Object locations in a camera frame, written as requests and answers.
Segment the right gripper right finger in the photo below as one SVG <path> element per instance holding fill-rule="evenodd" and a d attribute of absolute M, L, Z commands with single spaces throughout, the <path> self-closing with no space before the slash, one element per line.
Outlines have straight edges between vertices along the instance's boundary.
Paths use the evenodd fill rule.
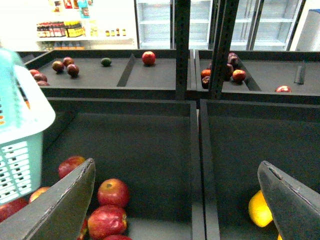
<path fill-rule="evenodd" d="M 320 194 L 262 161 L 257 170 L 262 194 L 283 240 L 320 238 Z"/>

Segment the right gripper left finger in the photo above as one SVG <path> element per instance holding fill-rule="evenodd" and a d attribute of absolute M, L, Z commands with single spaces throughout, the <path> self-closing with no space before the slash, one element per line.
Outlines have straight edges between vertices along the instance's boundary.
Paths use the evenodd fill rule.
<path fill-rule="evenodd" d="M 2 240 L 75 240 L 91 203 L 96 177 L 92 158 L 0 224 Z"/>

